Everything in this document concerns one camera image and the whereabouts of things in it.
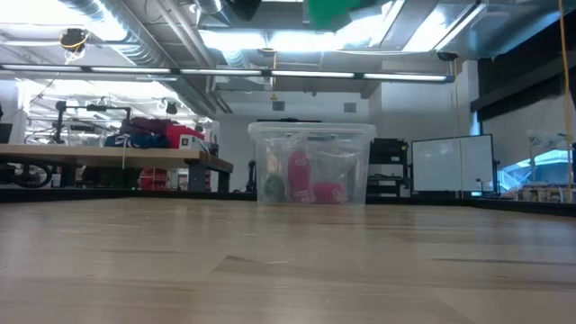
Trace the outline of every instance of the wooden floor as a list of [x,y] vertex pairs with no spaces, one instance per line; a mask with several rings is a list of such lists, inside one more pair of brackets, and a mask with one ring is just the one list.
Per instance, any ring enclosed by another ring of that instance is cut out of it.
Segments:
[[574,323],[576,221],[455,207],[0,205],[0,323]]

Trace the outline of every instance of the fluorescent light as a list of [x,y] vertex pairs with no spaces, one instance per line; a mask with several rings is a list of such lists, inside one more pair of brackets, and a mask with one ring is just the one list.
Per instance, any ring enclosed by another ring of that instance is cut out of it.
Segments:
[[372,38],[378,37],[383,24],[384,17],[381,14],[352,21],[336,32],[335,50],[343,49],[346,45],[348,47],[368,45]]
[[169,68],[157,67],[92,67],[94,72],[127,74],[170,74]]
[[3,64],[3,69],[14,71],[41,71],[41,72],[81,72],[80,67],[70,66],[49,66],[49,65],[20,65],[20,64]]
[[435,9],[414,32],[403,51],[427,52],[432,50],[450,31],[441,9]]
[[272,77],[336,77],[352,78],[354,73],[317,71],[272,71]]
[[95,117],[95,116],[98,116],[98,117],[104,119],[105,121],[108,121],[108,120],[111,119],[110,117],[106,116],[105,114],[103,114],[103,113],[101,113],[101,112],[95,112],[93,116],[94,116],[94,117]]
[[99,137],[98,134],[90,134],[90,133],[79,133],[79,134],[73,134],[73,135],[77,135],[78,137],[83,137],[83,138],[97,138],[97,137]]
[[390,3],[382,5],[382,14],[385,16],[384,23],[381,26],[382,28],[373,35],[370,46],[380,45],[384,37],[386,37],[404,6],[404,0],[396,0],[390,9],[387,9],[387,6],[389,7]]
[[3,1],[0,10],[2,23],[74,24],[87,21],[58,0],[19,0]]
[[486,8],[486,4],[478,5],[476,7],[476,9],[474,9],[474,11],[472,11],[470,14],[468,14],[468,16],[466,18],[464,18],[464,20],[462,20],[462,22],[458,23],[458,25],[454,29],[452,29],[452,31],[450,31],[450,33],[448,33],[444,37],[444,39],[442,41],[440,41],[440,43],[438,45],[436,45],[434,50],[441,50],[446,45],[448,45],[448,43],[450,41],[452,41],[454,39],[454,37],[456,37],[468,24],[470,24],[472,22],[472,20],[474,20],[474,18],[476,18],[476,16],[478,16],[478,14],[480,14],[485,8]]
[[206,47],[216,50],[257,50],[266,47],[260,32],[199,31]]
[[396,81],[429,81],[429,82],[446,81],[446,76],[402,75],[402,74],[396,75],[386,73],[364,73],[364,78],[370,80],[396,80]]
[[180,73],[185,75],[201,75],[201,76],[243,76],[243,77],[260,77],[262,71],[248,70],[248,69],[196,69],[185,68],[180,70]]
[[283,52],[314,52],[339,50],[343,44],[333,32],[279,31],[270,40],[270,47]]

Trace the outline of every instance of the whiteboard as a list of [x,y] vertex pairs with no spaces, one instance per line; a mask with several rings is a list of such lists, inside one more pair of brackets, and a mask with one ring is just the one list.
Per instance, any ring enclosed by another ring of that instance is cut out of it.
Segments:
[[414,191],[494,191],[491,135],[413,141],[412,164]]
[[457,139],[412,142],[414,191],[458,191],[460,145]]
[[460,138],[464,191],[494,191],[492,136]]

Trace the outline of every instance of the green object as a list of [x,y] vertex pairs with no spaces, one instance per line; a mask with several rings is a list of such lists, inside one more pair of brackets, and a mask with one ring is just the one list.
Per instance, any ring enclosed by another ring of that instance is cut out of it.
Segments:
[[316,28],[333,30],[347,18],[350,8],[362,6],[363,0],[310,0],[310,18]]
[[264,183],[264,196],[270,203],[284,203],[286,186],[284,180],[276,174],[271,174]]

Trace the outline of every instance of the plastic bin lid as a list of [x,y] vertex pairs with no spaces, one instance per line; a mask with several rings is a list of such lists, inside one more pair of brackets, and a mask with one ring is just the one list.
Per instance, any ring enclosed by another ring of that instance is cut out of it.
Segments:
[[370,124],[359,123],[327,123],[327,122],[253,122],[248,125],[248,133],[254,140],[261,138],[263,133],[274,132],[331,132],[357,133],[372,141],[376,137],[376,128]]

